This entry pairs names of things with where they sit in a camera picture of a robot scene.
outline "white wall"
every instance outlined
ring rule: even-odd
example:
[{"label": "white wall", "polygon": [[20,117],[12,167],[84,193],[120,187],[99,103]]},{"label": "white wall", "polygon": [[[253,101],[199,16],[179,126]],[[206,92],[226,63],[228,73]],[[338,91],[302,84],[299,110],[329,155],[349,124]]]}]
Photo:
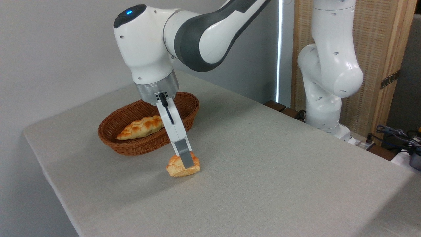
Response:
[{"label": "white wall", "polygon": [[[3,0],[0,3],[0,236],[77,236],[42,175],[24,127],[132,83],[112,24],[145,3],[198,13],[225,0]],[[258,102],[274,97],[277,1],[246,29],[225,62],[193,73]]]}]

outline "black cable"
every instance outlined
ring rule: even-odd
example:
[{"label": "black cable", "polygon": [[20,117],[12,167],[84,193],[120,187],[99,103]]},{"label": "black cable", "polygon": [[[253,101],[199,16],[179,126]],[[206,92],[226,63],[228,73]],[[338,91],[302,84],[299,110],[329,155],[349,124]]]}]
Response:
[{"label": "black cable", "polygon": [[374,135],[374,134],[372,134],[372,133],[369,133],[368,135],[369,135],[369,136],[372,136],[372,137],[374,137],[374,138],[376,138],[376,139],[378,139],[378,140],[380,140],[380,141],[382,141],[382,142],[384,142],[384,143],[386,143],[386,144],[388,144],[388,145],[391,145],[391,146],[394,146],[394,147],[400,148],[400,149],[402,149],[402,150],[409,150],[409,151],[411,151],[411,152],[416,152],[417,154],[420,152],[419,148],[412,148],[412,147],[409,147],[409,146],[403,146],[403,145],[393,144],[393,143],[390,143],[390,142],[388,142],[388,141],[385,141],[385,140],[383,140],[383,139],[381,139],[381,138],[379,138],[379,137],[375,136],[375,135]]}]

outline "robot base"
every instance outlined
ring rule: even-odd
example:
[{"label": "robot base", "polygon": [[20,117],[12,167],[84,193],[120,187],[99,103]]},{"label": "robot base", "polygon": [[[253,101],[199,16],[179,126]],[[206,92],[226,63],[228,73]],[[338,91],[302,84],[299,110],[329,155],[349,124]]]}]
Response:
[{"label": "robot base", "polygon": [[347,127],[342,124],[338,124],[338,126],[330,129],[320,129],[328,134],[331,134],[341,140],[344,140],[350,144],[355,144],[355,138],[351,136],[351,132]]}]

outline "wicker basket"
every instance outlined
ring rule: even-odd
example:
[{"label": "wicker basket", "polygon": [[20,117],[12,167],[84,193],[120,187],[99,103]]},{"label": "wicker basket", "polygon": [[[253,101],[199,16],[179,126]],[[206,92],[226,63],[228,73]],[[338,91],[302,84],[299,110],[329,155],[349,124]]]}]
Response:
[{"label": "wicker basket", "polygon": [[[193,126],[193,121],[199,110],[199,100],[190,93],[177,92],[174,103],[187,132]],[[142,100],[136,101],[108,115],[99,125],[98,136],[115,152],[125,156],[137,156],[154,151],[170,142],[165,128],[147,137],[123,141],[115,139],[131,122],[153,115],[159,115],[156,106]]]}]

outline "silver flange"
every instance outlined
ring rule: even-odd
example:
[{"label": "silver flange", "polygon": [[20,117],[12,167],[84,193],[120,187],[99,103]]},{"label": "silver flange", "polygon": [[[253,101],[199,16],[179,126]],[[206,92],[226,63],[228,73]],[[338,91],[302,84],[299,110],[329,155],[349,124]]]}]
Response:
[{"label": "silver flange", "polygon": [[160,101],[159,94],[163,93],[166,98],[174,98],[179,90],[179,82],[174,70],[160,81],[146,85],[136,84],[136,86],[142,100],[153,105]]}]

